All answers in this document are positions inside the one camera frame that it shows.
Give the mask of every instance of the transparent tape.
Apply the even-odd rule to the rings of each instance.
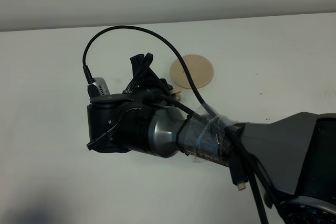
[[[227,166],[232,145],[225,135],[226,127],[236,133],[241,124],[203,104],[188,121],[185,135],[179,140],[179,146],[186,154]]]

